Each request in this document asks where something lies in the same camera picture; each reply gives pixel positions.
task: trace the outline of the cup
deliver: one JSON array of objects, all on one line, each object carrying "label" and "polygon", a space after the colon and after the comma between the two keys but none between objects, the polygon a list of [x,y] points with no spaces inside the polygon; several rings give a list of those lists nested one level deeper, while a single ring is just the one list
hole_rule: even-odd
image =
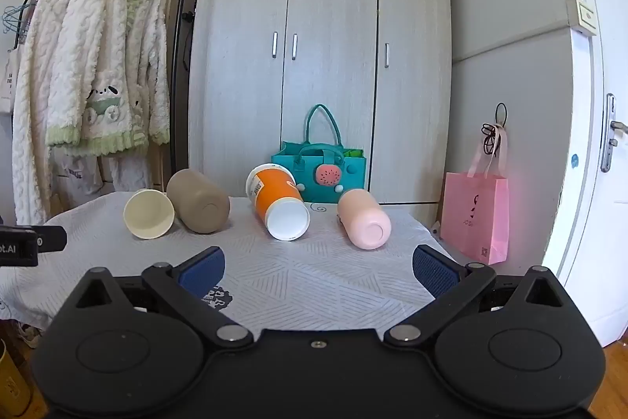
[{"label": "cup", "polygon": [[126,202],[122,218],[137,238],[152,240],[168,232],[175,221],[175,208],[165,193],[144,188]]},{"label": "cup", "polygon": [[346,191],[338,200],[338,216],[351,243],[360,249],[377,249],[391,235],[391,220],[375,198],[363,189]]},{"label": "cup", "polygon": [[310,225],[310,211],[283,166],[263,164],[246,179],[246,195],[268,232],[277,240],[296,240]]},{"label": "cup", "polygon": [[31,401],[31,391],[15,367],[4,340],[0,339],[0,406],[10,415],[22,415]]},{"label": "cup", "polygon": [[193,169],[175,172],[166,188],[181,221],[192,231],[213,233],[229,216],[229,196],[204,174]]}]

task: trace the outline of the white door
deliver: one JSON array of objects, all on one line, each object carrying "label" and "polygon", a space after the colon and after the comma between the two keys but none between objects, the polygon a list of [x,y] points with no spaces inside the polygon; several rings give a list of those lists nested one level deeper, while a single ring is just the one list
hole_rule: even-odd
[{"label": "white door", "polygon": [[[371,152],[378,0],[288,0],[281,138],[300,143],[310,109],[324,103],[345,147]],[[319,110],[312,143],[334,143]]]},{"label": "white door", "polygon": [[[628,0],[595,0],[595,6],[604,96],[615,95],[616,119],[628,124]],[[602,346],[619,339],[628,324],[628,134],[616,130],[615,138],[610,171],[598,171],[585,232],[565,284]]]},{"label": "white door", "polygon": [[450,90],[450,0],[379,0],[370,191],[380,203],[438,203]]},{"label": "white door", "polygon": [[281,142],[288,0],[198,0],[190,62],[190,167],[230,196]]}]

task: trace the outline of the paper cup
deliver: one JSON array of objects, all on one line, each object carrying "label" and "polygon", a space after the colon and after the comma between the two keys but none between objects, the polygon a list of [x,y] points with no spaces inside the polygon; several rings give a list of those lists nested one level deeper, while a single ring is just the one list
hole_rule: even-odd
[{"label": "paper cup", "polygon": [[0,339],[0,407],[10,415],[22,415],[31,401],[31,391],[15,367],[6,344]]},{"label": "paper cup", "polygon": [[246,179],[246,195],[268,232],[277,240],[296,240],[310,225],[310,211],[283,166],[263,164]]},{"label": "paper cup", "polygon": [[163,192],[142,189],[126,202],[122,216],[137,238],[151,240],[168,232],[175,221],[175,208]]}]

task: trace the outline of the blue gripper pad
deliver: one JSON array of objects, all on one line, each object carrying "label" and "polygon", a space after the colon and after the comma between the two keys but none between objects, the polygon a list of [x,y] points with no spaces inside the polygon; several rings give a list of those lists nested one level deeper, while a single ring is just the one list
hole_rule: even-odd
[{"label": "blue gripper pad", "polygon": [[177,283],[191,294],[203,298],[225,274],[225,255],[219,247],[208,247],[203,252],[175,268]]},{"label": "blue gripper pad", "polygon": [[412,270],[416,280],[423,284],[434,298],[453,288],[466,275],[464,267],[429,245],[419,245],[414,250]]}]

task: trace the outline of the door lock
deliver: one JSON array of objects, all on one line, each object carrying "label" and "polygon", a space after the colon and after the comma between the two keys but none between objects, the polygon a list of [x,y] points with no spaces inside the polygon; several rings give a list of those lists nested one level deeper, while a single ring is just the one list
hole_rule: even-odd
[{"label": "door lock", "polygon": [[604,125],[602,127],[602,164],[600,165],[602,172],[610,171],[613,148],[616,148],[619,144],[617,139],[615,139],[615,130],[621,130],[628,134],[628,126],[621,121],[615,121],[615,102],[615,95],[611,93],[606,95]]}]

